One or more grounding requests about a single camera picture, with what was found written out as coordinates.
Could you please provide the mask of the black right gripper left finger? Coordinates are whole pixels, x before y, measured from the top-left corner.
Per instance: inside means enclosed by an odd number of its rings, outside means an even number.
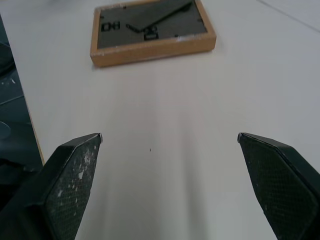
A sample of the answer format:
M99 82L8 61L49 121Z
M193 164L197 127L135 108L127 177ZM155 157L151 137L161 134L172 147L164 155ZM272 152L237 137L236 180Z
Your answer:
M0 158L0 240L75 240L102 141L101 133L74 138L40 170Z

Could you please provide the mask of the wooden framed wall clock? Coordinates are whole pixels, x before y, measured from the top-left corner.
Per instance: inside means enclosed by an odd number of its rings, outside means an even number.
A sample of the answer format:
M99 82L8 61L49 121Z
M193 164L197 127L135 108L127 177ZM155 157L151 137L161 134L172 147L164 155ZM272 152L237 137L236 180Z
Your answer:
M201 0L139 0L94 9L90 57L109 67L209 52L217 35Z

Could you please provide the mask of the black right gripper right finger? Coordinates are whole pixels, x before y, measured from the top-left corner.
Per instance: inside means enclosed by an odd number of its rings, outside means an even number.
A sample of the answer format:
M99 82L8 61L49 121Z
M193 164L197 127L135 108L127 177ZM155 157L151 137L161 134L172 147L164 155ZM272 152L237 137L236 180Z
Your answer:
M320 240L320 173L285 143L245 132L237 141L277 240Z

